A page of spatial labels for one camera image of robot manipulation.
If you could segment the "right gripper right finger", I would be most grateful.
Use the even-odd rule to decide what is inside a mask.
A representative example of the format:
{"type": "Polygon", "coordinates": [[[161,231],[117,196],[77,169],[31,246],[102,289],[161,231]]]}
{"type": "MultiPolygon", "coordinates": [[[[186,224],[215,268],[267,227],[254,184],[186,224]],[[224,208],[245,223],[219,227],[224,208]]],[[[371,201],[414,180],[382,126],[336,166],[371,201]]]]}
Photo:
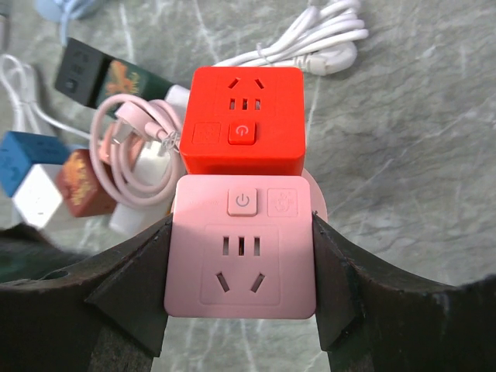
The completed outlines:
{"type": "Polygon", "coordinates": [[[495,278],[402,270],[313,219],[316,322],[333,371],[493,371],[495,278]]]}

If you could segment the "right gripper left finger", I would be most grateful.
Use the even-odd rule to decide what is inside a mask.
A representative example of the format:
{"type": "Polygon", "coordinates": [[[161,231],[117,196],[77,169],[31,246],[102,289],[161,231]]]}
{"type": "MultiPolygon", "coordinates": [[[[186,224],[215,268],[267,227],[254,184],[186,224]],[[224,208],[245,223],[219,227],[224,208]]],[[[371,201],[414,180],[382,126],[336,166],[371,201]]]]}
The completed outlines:
{"type": "Polygon", "coordinates": [[[1,232],[3,371],[148,371],[162,350],[171,221],[92,257],[1,232]]]}

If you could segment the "brown cube socket adapter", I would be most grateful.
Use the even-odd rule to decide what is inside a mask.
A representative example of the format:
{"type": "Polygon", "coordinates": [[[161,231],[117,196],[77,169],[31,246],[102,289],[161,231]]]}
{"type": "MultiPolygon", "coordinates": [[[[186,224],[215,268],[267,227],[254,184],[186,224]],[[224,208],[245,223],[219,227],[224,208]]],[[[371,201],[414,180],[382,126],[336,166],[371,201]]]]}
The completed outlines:
{"type": "Polygon", "coordinates": [[[56,177],[56,186],[76,218],[111,214],[116,201],[102,187],[87,149],[74,150],[56,177]]]}

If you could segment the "pink cube socket adapter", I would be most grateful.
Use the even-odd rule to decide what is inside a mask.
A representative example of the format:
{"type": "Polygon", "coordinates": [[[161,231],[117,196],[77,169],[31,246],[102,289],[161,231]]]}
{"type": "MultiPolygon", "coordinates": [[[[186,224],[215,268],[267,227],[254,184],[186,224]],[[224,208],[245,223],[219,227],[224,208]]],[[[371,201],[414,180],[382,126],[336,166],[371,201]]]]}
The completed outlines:
{"type": "Polygon", "coordinates": [[[301,176],[184,176],[170,241],[164,307],[173,317],[315,313],[311,189],[301,176]]]}

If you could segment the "white power strip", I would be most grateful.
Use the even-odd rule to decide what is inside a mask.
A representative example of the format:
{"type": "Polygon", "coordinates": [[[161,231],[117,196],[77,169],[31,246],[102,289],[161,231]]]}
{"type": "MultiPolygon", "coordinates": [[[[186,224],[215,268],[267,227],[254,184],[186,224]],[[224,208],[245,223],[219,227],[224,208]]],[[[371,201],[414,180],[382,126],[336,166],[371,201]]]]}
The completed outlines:
{"type": "MultiPolygon", "coordinates": [[[[172,105],[181,121],[189,99],[189,90],[180,85],[173,85],[166,93],[164,100],[172,105]]],[[[170,156],[162,153],[157,142],[147,143],[142,148],[134,163],[133,174],[143,181],[157,184],[167,169],[170,156]]],[[[163,219],[171,210],[172,199],[166,199],[159,205],[146,210],[135,210],[122,204],[117,204],[109,220],[108,227],[116,233],[132,237],[163,219]]]]}

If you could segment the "red cube socket adapter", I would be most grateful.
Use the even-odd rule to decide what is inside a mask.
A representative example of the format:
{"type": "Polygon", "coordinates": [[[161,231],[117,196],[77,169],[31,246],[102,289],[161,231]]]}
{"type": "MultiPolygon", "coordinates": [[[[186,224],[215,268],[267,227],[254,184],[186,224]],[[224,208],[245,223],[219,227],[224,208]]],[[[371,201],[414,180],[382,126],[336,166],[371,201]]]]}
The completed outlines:
{"type": "Polygon", "coordinates": [[[295,67],[200,67],[180,141],[190,174],[300,175],[303,73],[295,67]]]}

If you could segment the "pink round power strip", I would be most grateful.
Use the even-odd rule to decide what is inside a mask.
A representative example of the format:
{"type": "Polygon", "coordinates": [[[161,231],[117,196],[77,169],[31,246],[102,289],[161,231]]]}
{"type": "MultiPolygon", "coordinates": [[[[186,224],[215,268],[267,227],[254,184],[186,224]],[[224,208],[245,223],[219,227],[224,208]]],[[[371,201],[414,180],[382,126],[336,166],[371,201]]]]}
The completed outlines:
{"type": "Polygon", "coordinates": [[[305,168],[301,175],[307,180],[310,187],[312,211],[323,221],[328,222],[326,200],[319,184],[305,168]]]}

